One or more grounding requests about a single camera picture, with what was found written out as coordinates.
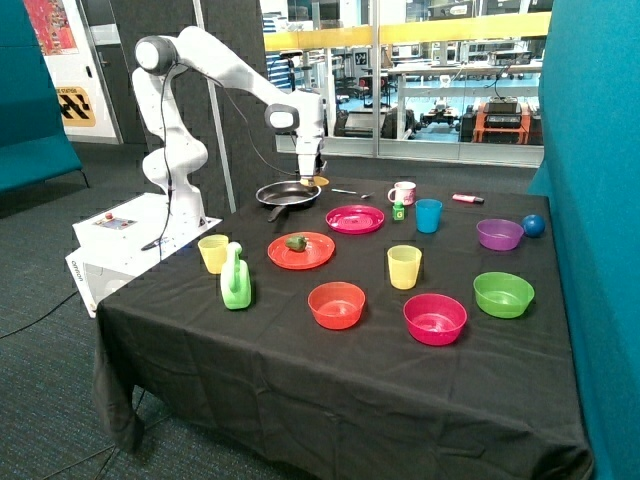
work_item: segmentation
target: bowl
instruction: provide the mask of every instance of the bowl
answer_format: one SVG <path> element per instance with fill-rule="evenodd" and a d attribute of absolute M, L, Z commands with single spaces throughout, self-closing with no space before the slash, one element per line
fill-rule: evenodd
<path fill-rule="evenodd" d="M 467 321 L 465 308 L 451 297 L 423 293 L 404 304 L 404 318 L 413 338 L 425 345 L 453 343 Z"/>
<path fill-rule="evenodd" d="M 355 325 L 362 315 L 364 301 L 364 292 L 346 282 L 319 285 L 308 298 L 316 322 L 330 330 L 344 330 Z"/>
<path fill-rule="evenodd" d="M 513 250 L 524 234 L 521 225 L 509 220 L 490 218 L 476 225 L 480 244 L 490 250 Z"/>
<path fill-rule="evenodd" d="M 498 318 L 516 318 L 524 313 L 535 291 L 529 282 L 517 275 L 488 272 L 473 281 L 476 302 L 486 313 Z"/>

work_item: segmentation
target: pink mug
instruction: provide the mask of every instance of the pink mug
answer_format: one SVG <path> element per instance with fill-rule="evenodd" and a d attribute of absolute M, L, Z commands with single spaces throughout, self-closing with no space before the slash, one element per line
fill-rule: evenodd
<path fill-rule="evenodd" d="M 404 206 L 413 205 L 416 201 L 416 184 L 413 182 L 397 182 L 389 193 L 387 198 L 390 202 L 395 203 L 396 199 L 402 200 Z"/>

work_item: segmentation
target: white control box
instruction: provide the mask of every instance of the white control box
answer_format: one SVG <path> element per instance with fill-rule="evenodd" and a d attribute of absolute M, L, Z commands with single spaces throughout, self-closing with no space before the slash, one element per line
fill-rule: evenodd
<path fill-rule="evenodd" d="M 221 221 L 166 231 L 158 245 L 167 215 L 167 197 L 145 193 L 73 225 L 80 248 L 66 261 L 90 317 L 100 301 Z"/>

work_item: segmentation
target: glass wall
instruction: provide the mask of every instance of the glass wall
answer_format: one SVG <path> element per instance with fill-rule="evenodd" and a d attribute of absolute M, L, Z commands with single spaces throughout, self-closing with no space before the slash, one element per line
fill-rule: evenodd
<path fill-rule="evenodd" d="M 542 160 L 551 4 L 262 0 L 272 70 L 290 80 L 281 88 L 323 96 L 326 154 L 521 166 Z"/>

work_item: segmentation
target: door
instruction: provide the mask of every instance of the door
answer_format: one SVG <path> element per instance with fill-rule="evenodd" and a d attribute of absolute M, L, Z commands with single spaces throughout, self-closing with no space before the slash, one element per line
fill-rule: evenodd
<path fill-rule="evenodd" d="M 122 143 L 95 48 L 75 0 L 24 0 L 72 141 Z"/>

